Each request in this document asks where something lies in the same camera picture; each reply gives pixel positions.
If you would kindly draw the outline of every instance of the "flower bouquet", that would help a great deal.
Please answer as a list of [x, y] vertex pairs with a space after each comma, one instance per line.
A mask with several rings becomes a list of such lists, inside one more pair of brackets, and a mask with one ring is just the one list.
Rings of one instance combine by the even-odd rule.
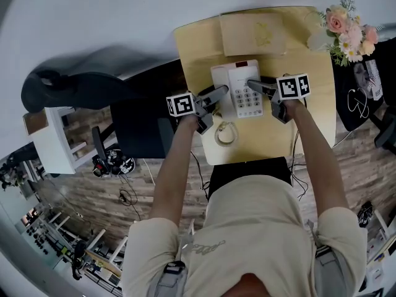
[[[354, 0], [341, 0], [340, 4], [332, 5], [325, 12], [318, 12], [321, 26], [325, 28], [327, 39], [325, 48], [330, 52], [336, 65], [347, 66], [350, 62], [363, 60], [363, 55], [371, 55], [378, 43], [375, 27], [360, 25], [360, 17], [354, 16], [356, 10]], [[308, 46], [313, 49], [315, 36], [308, 39]]]

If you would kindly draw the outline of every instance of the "hand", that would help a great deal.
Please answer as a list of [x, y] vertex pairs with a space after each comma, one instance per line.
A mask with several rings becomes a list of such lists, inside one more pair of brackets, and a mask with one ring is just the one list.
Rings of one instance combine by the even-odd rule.
[[283, 100], [283, 104], [286, 106], [286, 113], [291, 118], [294, 119], [296, 116], [296, 111], [301, 107], [304, 107], [301, 101], [294, 100]]
[[194, 114], [183, 116], [178, 128], [186, 128], [194, 133], [198, 129], [198, 117]]

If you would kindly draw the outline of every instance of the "beige t-shirt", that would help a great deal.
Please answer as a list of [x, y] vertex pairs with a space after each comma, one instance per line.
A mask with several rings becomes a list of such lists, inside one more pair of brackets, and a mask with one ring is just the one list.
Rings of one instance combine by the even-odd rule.
[[[357, 290], [367, 246], [357, 216], [340, 207], [326, 210], [318, 231], [320, 241], [346, 259]], [[178, 228], [167, 219], [133, 224], [123, 263], [124, 296], [145, 297], [154, 275], [174, 261], [178, 245]], [[214, 192], [190, 248], [181, 258], [188, 268], [184, 296], [221, 296], [246, 273], [254, 273], [272, 297], [316, 296], [316, 247], [303, 228], [292, 187], [277, 178], [245, 176]]]

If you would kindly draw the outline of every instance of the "white telephone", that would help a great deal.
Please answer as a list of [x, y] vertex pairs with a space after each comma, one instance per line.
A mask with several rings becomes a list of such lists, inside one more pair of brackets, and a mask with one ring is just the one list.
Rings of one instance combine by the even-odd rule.
[[220, 100], [220, 113], [225, 121], [263, 115], [262, 95], [250, 89], [246, 81], [260, 81], [259, 64], [251, 61], [234, 62], [210, 68], [215, 88], [227, 85], [228, 93]]

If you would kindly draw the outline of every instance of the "telephone handset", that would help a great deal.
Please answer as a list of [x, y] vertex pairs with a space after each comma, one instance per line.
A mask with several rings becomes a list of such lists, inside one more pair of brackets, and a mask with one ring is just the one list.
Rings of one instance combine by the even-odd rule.
[[259, 64], [251, 61], [214, 66], [211, 69], [215, 88], [227, 85], [230, 91], [220, 100], [223, 120], [263, 115], [262, 95], [248, 87], [247, 81], [260, 81]]

